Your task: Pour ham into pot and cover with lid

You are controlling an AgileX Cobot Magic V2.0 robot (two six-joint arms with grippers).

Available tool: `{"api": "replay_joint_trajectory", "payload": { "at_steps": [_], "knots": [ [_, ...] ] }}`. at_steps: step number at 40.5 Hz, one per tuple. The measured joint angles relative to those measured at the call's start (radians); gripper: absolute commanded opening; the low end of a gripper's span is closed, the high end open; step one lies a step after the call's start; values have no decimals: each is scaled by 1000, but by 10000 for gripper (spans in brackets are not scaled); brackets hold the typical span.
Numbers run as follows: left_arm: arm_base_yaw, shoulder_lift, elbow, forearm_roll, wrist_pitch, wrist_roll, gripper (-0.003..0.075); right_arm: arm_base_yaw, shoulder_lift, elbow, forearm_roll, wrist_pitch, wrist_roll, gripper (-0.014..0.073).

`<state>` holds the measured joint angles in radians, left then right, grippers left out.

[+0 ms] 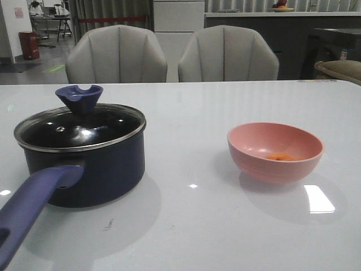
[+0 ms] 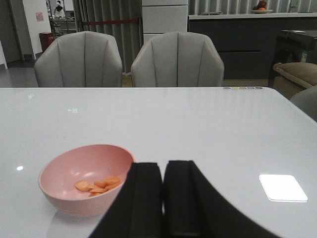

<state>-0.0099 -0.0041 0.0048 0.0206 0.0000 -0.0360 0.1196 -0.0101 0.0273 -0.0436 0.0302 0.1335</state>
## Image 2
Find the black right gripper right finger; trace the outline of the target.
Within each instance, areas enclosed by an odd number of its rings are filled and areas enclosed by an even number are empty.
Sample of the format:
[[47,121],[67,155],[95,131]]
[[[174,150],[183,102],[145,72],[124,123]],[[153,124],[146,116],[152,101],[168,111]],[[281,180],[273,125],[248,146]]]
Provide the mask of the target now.
[[163,179],[169,238],[274,238],[206,179],[194,161],[169,161]]

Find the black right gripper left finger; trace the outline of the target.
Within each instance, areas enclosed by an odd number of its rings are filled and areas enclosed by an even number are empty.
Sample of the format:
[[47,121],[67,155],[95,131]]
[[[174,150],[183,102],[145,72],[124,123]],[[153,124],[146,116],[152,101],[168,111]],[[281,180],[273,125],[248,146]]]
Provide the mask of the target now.
[[133,163],[91,238],[160,238],[162,180],[156,163]]

